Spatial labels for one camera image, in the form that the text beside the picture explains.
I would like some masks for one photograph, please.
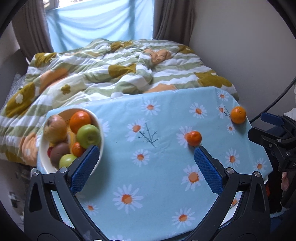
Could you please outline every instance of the light blue curtain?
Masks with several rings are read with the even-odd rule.
[[[46,12],[55,52],[111,41],[152,39],[154,0],[92,0]]]

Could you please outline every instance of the orange fruit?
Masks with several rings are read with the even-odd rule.
[[[85,149],[80,146],[79,142],[75,142],[72,146],[72,153],[76,157],[81,157],[82,154],[85,152]]]
[[[187,134],[186,140],[190,146],[198,146],[202,142],[202,135],[198,131],[191,131]]]
[[[247,118],[246,110],[241,106],[234,107],[230,112],[230,119],[235,124],[243,123]]]
[[[85,111],[78,111],[72,115],[69,126],[71,131],[76,134],[80,127],[91,124],[91,117]]]

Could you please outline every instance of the black cable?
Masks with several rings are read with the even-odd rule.
[[[293,79],[293,81],[288,85],[288,87],[283,91],[283,93],[280,94],[279,97],[276,98],[276,100],[274,102],[272,102],[264,111],[262,111],[259,115],[257,115],[256,117],[254,117],[253,119],[250,120],[250,123],[254,122],[255,120],[257,120],[261,115],[262,113],[264,112],[267,112],[269,111],[269,109],[271,107],[273,107],[288,91],[289,89],[292,88],[292,86],[296,83],[296,76],[295,78]]]

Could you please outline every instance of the white bowl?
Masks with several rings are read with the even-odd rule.
[[[91,117],[91,123],[92,125],[96,126],[99,130],[100,130],[100,135],[101,135],[101,145],[99,146],[100,149],[100,156],[99,156],[99,160],[97,162],[97,164],[95,165],[93,171],[91,172],[91,175],[93,174],[93,172],[95,171],[96,167],[98,166],[102,154],[103,154],[103,148],[104,148],[104,132],[103,132],[103,128],[98,120],[98,118],[95,116],[95,114],[87,109],[84,108],[72,108],[72,109],[68,109],[68,110],[64,110],[61,113],[59,113],[58,115],[60,117],[62,117],[66,123],[68,124],[70,121],[71,116],[78,112],[78,111],[85,111],[89,114],[89,116]],[[41,137],[41,141],[40,141],[40,145],[39,145],[39,157],[40,157],[40,161],[41,164],[43,165],[43,168],[45,170],[46,173],[54,173],[57,172],[58,170],[56,169],[56,167],[54,167],[47,155],[47,150],[49,148],[49,141],[47,141],[42,134]]]

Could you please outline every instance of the blue sheet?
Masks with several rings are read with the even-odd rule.
[[[55,52],[111,41],[152,39],[154,0],[92,0],[46,12]]]
[[[229,119],[237,105],[215,87],[76,105],[101,119],[105,135],[101,162],[77,194],[95,224],[110,239],[128,241],[163,240],[193,230],[217,194],[194,162],[194,149],[185,139],[191,130],[201,133],[201,144],[224,167],[245,174],[259,170],[266,177],[272,167],[264,148],[248,140],[249,121],[234,125]],[[44,172],[39,159],[38,169]],[[71,225],[56,194],[54,198]]]

